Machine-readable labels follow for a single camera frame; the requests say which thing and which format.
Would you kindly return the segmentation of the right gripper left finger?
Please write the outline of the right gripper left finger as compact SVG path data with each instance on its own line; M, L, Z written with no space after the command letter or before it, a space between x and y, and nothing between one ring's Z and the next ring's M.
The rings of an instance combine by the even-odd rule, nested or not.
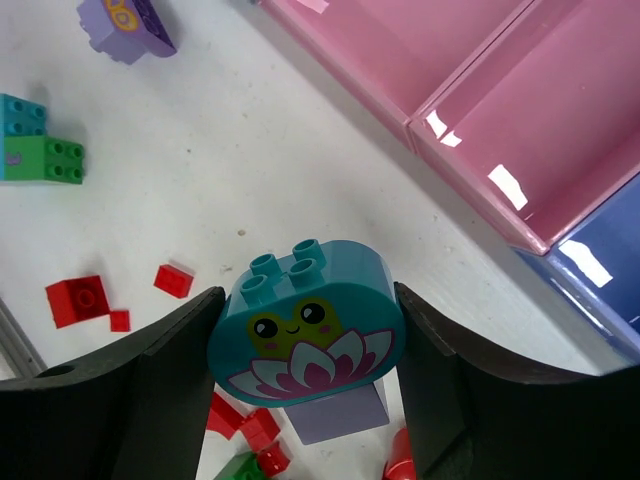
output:
M214 389L206 360L225 292L33 378L1 383L4 479L193 479Z

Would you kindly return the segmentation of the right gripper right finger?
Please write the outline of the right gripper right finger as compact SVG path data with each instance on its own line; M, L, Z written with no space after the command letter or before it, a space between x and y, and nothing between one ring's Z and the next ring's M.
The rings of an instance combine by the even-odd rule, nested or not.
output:
M587 375L508 350L395 287L397 366L421 479L635 479L639 370Z

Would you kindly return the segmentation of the teal frog duplo brick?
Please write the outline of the teal frog duplo brick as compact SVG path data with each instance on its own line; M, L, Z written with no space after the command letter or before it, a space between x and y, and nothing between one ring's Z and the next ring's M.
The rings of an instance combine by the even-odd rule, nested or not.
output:
M289 255L250 262L209 338L207 361L234 398L286 407L378 380L405 342L383 257L355 241L306 239Z

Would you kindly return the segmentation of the lavender duplo brick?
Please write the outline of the lavender duplo brick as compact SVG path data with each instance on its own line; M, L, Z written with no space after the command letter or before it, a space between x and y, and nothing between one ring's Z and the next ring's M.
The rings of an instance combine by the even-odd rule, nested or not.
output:
M303 445L340 438L389 423L382 379L285 407L284 412Z

